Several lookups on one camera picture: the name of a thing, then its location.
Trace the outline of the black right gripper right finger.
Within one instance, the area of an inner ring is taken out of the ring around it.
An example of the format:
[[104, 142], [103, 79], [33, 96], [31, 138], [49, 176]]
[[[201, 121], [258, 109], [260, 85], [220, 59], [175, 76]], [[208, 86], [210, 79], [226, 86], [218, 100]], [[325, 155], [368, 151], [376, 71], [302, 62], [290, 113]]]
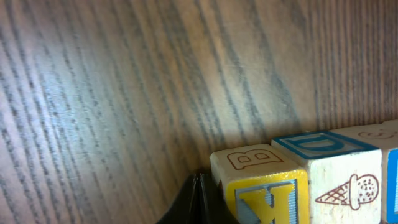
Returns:
[[198, 222], [201, 224], [239, 224], [229, 211], [211, 176], [201, 174], [199, 181]]

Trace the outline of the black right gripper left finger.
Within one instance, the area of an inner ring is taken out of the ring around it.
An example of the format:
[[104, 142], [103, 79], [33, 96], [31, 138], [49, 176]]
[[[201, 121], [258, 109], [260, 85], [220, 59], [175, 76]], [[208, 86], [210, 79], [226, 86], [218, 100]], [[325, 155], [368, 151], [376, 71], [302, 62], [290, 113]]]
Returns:
[[174, 202], [157, 224], [198, 223], [198, 176], [188, 176]]

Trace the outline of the yellow K letter block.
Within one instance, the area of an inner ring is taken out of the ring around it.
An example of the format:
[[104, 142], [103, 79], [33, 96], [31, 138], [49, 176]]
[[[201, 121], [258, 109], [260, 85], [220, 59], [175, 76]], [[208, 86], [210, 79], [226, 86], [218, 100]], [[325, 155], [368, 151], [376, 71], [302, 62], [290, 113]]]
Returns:
[[211, 173], [240, 223], [309, 224], [308, 174], [268, 144], [213, 152]]

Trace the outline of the white ice cream block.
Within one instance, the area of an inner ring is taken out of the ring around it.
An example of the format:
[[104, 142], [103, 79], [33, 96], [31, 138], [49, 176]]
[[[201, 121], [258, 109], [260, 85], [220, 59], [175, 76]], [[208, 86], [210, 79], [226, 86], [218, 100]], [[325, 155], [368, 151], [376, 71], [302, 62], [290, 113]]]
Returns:
[[332, 131], [274, 138], [308, 174], [311, 223], [381, 221], [381, 150]]

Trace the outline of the blue P letter block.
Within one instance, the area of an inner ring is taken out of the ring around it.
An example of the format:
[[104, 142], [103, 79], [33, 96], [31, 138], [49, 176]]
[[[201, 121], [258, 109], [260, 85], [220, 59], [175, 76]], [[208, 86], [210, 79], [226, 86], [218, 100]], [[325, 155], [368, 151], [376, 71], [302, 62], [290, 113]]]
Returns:
[[397, 223], [397, 120], [334, 129], [333, 132], [381, 149], [381, 219], [384, 223]]

